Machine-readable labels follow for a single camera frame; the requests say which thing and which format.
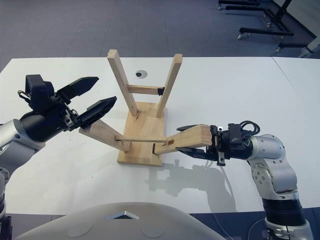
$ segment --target black metal frame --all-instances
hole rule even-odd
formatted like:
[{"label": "black metal frame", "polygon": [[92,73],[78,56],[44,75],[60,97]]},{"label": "black metal frame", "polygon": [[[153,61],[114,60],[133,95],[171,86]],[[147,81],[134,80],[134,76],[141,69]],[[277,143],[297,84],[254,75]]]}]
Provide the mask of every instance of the black metal frame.
[{"label": "black metal frame", "polygon": [[305,48],[308,46],[308,43],[302,43],[302,42],[280,42],[276,48],[276,52],[280,52],[281,49],[284,48]]},{"label": "black metal frame", "polygon": [[248,34],[265,34],[265,35],[276,35],[276,36],[293,36],[294,32],[290,31],[288,27],[282,22],[282,18],[287,12],[287,7],[292,0],[285,0],[284,4],[280,9],[273,13],[269,8],[256,7],[256,6],[229,6],[225,7],[226,10],[244,10],[244,11],[261,11],[270,19],[270,22],[267,24],[267,28],[270,28],[273,24],[276,25],[278,30],[272,29],[260,29],[260,28],[248,28],[241,27],[239,29],[238,39],[241,39],[243,33]]},{"label": "black metal frame", "polygon": [[247,1],[236,1],[236,0],[219,0],[218,9],[222,4],[231,4],[231,5],[244,5],[244,6],[259,6],[260,2],[257,0],[247,0]]}]

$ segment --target white table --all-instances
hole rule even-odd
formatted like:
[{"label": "white table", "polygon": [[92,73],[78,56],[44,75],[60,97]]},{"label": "white table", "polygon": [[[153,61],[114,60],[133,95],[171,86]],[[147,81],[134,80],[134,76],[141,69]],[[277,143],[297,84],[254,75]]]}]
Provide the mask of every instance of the white table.
[{"label": "white table", "polygon": [[[130,84],[163,86],[171,58],[122,58]],[[300,64],[308,59],[301,59]],[[187,57],[166,105],[166,135],[191,124],[222,125],[251,120],[261,134],[274,134],[286,146],[287,159],[298,177],[303,207],[320,204],[318,142],[319,102],[297,89],[270,57]],[[148,77],[138,79],[137,70]],[[319,74],[303,76],[316,84]],[[17,95],[25,75],[41,74],[55,90],[86,76],[100,80],[72,100],[79,113],[100,99],[117,96],[103,121],[123,132],[128,108],[106,58],[13,59],[0,73],[0,122],[30,111]],[[319,99],[319,91],[312,92]],[[158,96],[136,95],[136,101],[157,102]],[[63,132],[20,167],[6,187],[8,213],[64,215],[112,202],[154,202],[187,213],[262,211],[262,201],[248,164],[230,159],[226,167],[179,152],[163,156],[164,165],[147,167],[117,163],[118,151],[79,134]]]}]

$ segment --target upside-down wooden stool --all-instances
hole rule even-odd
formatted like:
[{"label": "upside-down wooden stool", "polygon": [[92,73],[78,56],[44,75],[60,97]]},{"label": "upside-down wooden stool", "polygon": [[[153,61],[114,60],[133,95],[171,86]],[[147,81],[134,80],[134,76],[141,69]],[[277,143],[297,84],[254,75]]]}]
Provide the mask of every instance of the upside-down wooden stool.
[{"label": "upside-down wooden stool", "polygon": [[[119,149],[120,164],[162,165],[161,154],[176,151],[176,147],[198,148],[210,146],[212,135],[208,125],[196,125],[173,136],[165,137],[164,109],[182,64],[176,54],[164,87],[130,85],[117,50],[107,55],[115,79],[129,108],[123,135],[98,120],[79,132],[111,147]],[[133,94],[160,95],[159,103],[136,102]]]}]

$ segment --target gray floor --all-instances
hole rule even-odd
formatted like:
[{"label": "gray floor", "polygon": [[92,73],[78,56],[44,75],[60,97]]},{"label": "gray floor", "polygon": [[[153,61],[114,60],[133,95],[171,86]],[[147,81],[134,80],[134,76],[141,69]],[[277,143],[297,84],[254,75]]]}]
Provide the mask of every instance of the gray floor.
[{"label": "gray floor", "polygon": [[[264,28],[261,12],[221,10],[218,0],[0,0],[0,70],[12,58],[269,57],[281,39],[254,34],[237,40],[240,27]],[[276,9],[272,3],[264,3]],[[290,42],[313,37],[292,19]],[[287,48],[283,57],[300,49]]]}]

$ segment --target robotic arm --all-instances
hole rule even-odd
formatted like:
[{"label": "robotic arm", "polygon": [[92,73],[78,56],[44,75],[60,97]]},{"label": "robotic arm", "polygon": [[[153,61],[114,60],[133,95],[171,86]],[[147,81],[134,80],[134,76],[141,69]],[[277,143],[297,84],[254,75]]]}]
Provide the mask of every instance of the robotic arm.
[{"label": "robotic arm", "polygon": [[25,91],[18,91],[18,95],[32,111],[21,119],[0,125],[0,239],[9,239],[11,231],[10,217],[5,217],[5,186],[13,172],[55,135],[86,128],[114,106],[115,96],[98,101],[81,115],[69,109],[71,99],[89,91],[98,80],[98,77],[83,77],[55,92],[52,83],[43,81],[40,75],[26,76]]},{"label": "robotic arm", "polygon": [[[254,129],[245,130],[247,125]],[[184,131],[193,126],[177,130]],[[218,166],[225,166],[225,159],[246,160],[262,198],[270,239],[313,240],[299,201],[297,176],[287,162],[284,144],[270,134],[255,136],[260,127],[251,121],[231,123],[225,131],[221,126],[211,125],[210,131],[212,145],[206,151],[189,147],[177,147],[177,150],[193,158],[216,161]]]}]

